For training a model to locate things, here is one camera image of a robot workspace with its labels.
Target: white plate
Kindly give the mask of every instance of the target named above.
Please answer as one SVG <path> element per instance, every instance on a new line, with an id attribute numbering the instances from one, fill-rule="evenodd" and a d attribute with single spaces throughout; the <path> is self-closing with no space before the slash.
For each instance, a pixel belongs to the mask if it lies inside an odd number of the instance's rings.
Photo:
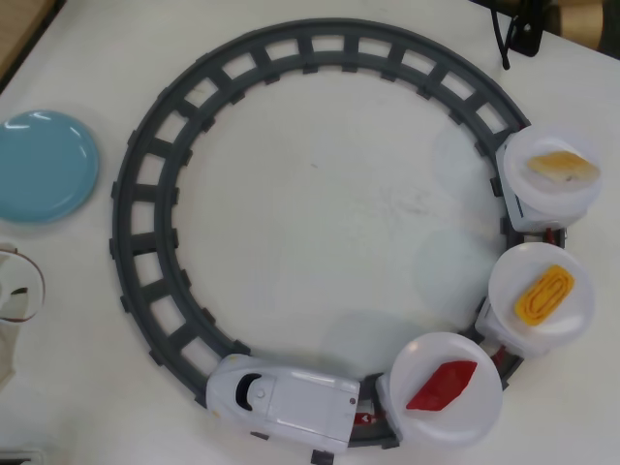
<path id="1" fill-rule="evenodd" d="M 573 290 L 540 325 L 526 325 L 515 315 L 514 305 L 553 264 L 574 277 Z M 594 290 L 585 269 L 564 249 L 541 242 L 521 244 L 500 257 L 491 272 L 488 296 L 502 326 L 523 344 L 543 351 L 581 335 L 595 311 Z"/>
<path id="2" fill-rule="evenodd" d="M 455 360 L 478 363 L 463 392 L 441 412 L 406 410 L 435 370 Z M 502 410 L 502 382 L 495 365 L 477 344 L 452 332 L 431 332 L 409 343 L 391 369 L 389 395 L 404 439 L 441 448 L 476 443 Z"/>
<path id="3" fill-rule="evenodd" d="M 506 148 L 504 171 L 514 193 L 525 203 L 548 215 L 572 216 L 588 209 L 601 192 L 601 178 L 589 186 L 559 188 L 552 181 L 534 173 L 527 161 L 557 150 L 568 150 L 599 167 L 589 143 L 564 128 L 530 126 L 514 135 Z"/>

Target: red food item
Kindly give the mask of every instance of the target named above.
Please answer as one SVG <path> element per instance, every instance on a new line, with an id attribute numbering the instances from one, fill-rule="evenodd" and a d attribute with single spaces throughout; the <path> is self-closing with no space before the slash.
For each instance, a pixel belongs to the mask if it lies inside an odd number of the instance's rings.
<path id="1" fill-rule="evenodd" d="M 409 401 L 407 410 L 444 410 L 469 385 L 477 366 L 475 361 L 470 360 L 443 363 Z"/>

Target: yellow food item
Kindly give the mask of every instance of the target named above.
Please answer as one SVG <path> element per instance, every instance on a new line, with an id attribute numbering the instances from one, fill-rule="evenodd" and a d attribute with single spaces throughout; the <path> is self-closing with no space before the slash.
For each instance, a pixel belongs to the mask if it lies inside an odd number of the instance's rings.
<path id="1" fill-rule="evenodd" d="M 558 308 L 573 286 L 573 276 L 555 264 L 520 297 L 514 305 L 514 313 L 526 325 L 539 325 Z"/>
<path id="2" fill-rule="evenodd" d="M 572 179 L 593 182 L 601 175 L 597 167 L 566 150 L 532 157 L 527 161 L 527 166 L 558 183 Z"/>

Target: conveyor belt sushi toy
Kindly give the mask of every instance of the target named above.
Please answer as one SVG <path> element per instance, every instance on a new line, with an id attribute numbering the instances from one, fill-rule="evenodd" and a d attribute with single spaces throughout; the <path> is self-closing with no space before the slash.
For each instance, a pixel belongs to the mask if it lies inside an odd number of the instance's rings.
<path id="1" fill-rule="evenodd" d="M 344 35 L 344 47 L 316 51 L 312 38 Z M 392 42 L 379 58 L 358 49 L 363 38 Z M 291 56 L 269 58 L 266 48 L 292 39 Z M 427 73 L 406 64 L 410 50 L 429 57 Z M 243 54 L 255 61 L 235 79 L 222 66 Z M 207 132 L 225 102 L 263 80 L 272 84 L 294 69 L 313 74 L 323 65 L 343 71 L 381 71 L 388 81 L 411 83 L 424 99 L 437 99 L 457 125 L 474 135 L 476 149 L 492 165 L 491 186 L 503 197 L 507 252 L 494 265 L 488 292 L 474 322 L 459 333 L 429 332 L 411 341 L 385 373 L 361 380 L 250 356 L 250 347 L 230 338 L 216 317 L 199 305 L 192 281 L 175 256 L 179 244 L 171 225 L 181 167 L 192 155 L 193 140 Z M 447 71 L 476 89 L 461 99 L 443 85 Z M 218 91 L 197 108 L 185 100 L 188 89 L 210 79 Z M 477 109 L 489 105 L 506 122 L 496 132 Z M 172 112 L 186 122 L 176 139 L 155 137 Z M 159 184 L 138 181 L 138 167 L 149 153 L 166 159 Z M 313 449 L 311 462 L 330 465 L 347 448 L 398 447 L 401 443 L 442 450 L 471 446 L 491 430 L 502 408 L 503 390 L 524 359 L 560 350 L 590 325 L 595 311 L 587 271 L 564 250 L 566 228 L 586 216 L 602 188 L 595 150 L 573 130 L 531 124 L 502 89 L 480 70 L 422 36 L 356 19 L 308 19 L 254 31 L 197 60 L 158 97 L 129 140 L 117 182 L 112 238 L 124 309 L 131 313 L 158 365 L 166 366 L 219 419 L 258 438 L 285 438 Z M 154 232 L 133 234 L 133 202 L 155 206 Z M 138 286 L 134 257 L 157 252 L 163 278 Z M 172 295 L 187 322 L 170 335 L 158 326 L 149 306 Z M 182 357 L 200 338 L 221 361 L 207 377 Z"/>

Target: plate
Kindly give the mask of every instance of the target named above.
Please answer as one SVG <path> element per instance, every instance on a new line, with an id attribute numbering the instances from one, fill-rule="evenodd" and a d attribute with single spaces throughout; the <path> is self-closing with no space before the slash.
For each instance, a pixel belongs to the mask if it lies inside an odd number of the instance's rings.
<path id="1" fill-rule="evenodd" d="M 530 158 L 557 150 L 568 150 L 600 167 L 594 149 L 573 131 L 530 126 L 510 139 L 504 157 L 504 173 L 514 193 L 538 211 L 554 216 L 581 214 L 601 192 L 603 182 L 600 177 L 585 187 L 560 190 L 555 183 L 527 167 Z"/>
<path id="2" fill-rule="evenodd" d="M 0 125 L 0 217 L 44 223 L 80 206 L 99 171 L 86 128 L 56 111 L 30 111 Z"/>
<path id="3" fill-rule="evenodd" d="M 514 313 L 514 304 L 553 264 L 574 277 L 574 287 L 541 324 L 529 326 Z M 592 282 L 567 251 L 551 244 L 529 242 L 512 247 L 497 261 L 488 284 L 488 297 L 502 326 L 522 344 L 541 351 L 564 345 L 581 335 L 595 312 Z"/>
<path id="4" fill-rule="evenodd" d="M 440 412 L 406 410 L 435 370 L 454 360 L 478 363 L 463 392 Z M 403 437 L 440 448 L 476 443 L 502 410 L 502 382 L 493 361 L 476 343 L 452 332 L 430 332 L 409 343 L 392 366 L 389 395 Z"/>

